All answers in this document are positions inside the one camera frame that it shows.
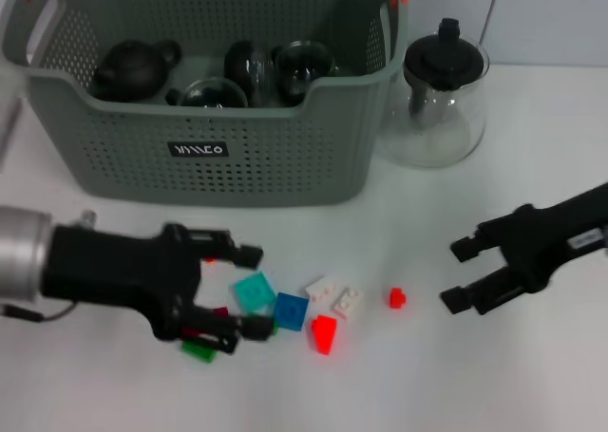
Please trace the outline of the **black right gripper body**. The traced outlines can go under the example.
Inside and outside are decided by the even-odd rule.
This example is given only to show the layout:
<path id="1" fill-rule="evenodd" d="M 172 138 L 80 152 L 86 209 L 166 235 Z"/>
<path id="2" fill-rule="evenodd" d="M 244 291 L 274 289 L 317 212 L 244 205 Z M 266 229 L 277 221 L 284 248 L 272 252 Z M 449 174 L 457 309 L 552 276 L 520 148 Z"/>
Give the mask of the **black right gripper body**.
<path id="1" fill-rule="evenodd" d="M 527 292 L 546 288 L 562 265 L 607 248 L 607 185 L 546 208 L 525 204 L 478 225 L 484 248 L 498 248 Z"/>

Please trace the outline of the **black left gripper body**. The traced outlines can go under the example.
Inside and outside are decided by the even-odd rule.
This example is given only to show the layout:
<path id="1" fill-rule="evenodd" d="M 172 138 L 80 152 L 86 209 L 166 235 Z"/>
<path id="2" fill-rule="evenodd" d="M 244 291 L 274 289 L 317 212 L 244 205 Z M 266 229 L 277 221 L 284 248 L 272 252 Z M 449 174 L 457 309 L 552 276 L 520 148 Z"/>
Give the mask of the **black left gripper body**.
<path id="1" fill-rule="evenodd" d="M 58 226 L 41 294 L 135 310 L 157 339 L 168 342 L 181 337 L 181 318 L 194 305 L 200 276 L 200 258 L 179 224 L 167 224 L 150 238 Z"/>

